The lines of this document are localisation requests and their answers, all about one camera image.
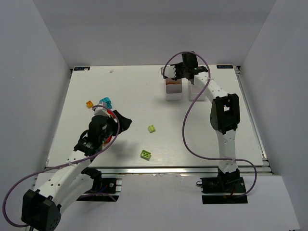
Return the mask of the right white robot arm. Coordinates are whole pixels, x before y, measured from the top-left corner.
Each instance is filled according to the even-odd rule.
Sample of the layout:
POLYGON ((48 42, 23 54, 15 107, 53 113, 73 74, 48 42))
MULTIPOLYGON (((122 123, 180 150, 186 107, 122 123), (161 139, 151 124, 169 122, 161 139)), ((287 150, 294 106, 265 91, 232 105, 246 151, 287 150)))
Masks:
POLYGON ((186 113, 182 125, 182 139, 186 149, 194 156, 204 160, 218 161, 218 176, 207 183, 209 188, 217 188, 219 192, 227 191, 240 179, 240 171, 236 163, 235 135, 240 123, 240 106, 237 94, 227 93, 212 78, 208 64, 199 66, 193 51, 182 51, 182 62, 175 65, 175 80, 185 78, 201 91, 193 100, 188 112, 202 93, 211 103, 210 124, 218 138, 219 157, 204 157, 194 153, 185 140, 185 123, 189 113, 186 113))

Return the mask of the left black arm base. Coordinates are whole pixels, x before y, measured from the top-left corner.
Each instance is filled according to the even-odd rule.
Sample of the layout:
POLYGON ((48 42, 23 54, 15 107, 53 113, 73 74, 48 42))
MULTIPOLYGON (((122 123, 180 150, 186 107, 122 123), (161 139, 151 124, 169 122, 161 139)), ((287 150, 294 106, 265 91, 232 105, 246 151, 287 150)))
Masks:
POLYGON ((92 187, 83 193, 77 201, 116 202, 121 192, 122 179, 116 176, 105 176, 101 171, 87 167, 81 176, 89 176, 92 187))

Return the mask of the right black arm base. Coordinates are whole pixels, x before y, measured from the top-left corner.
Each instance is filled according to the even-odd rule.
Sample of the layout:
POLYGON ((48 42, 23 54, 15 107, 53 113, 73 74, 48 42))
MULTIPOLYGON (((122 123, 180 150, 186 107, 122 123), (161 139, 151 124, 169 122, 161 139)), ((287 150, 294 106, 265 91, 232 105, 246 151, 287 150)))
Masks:
POLYGON ((219 171, 216 177, 201 178, 196 186, 202 189, 204 205, 248 203, 244 179, 238 169, 232 173, 219 171))

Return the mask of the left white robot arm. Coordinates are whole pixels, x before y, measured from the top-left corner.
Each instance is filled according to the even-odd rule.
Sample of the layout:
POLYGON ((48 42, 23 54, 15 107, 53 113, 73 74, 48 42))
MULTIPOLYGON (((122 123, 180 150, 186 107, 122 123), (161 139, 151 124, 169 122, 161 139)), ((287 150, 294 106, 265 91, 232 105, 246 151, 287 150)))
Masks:
POLYGON ((98 188, 101 172, 89 165, 102 151, 102 145, 126 131, 132 120, 117 110, 92 117, 88 129, 81 133, 66 165, 51 178, 23 196, 21 220, 38 231, 53 231, 62 214, 82 194, 98 188))

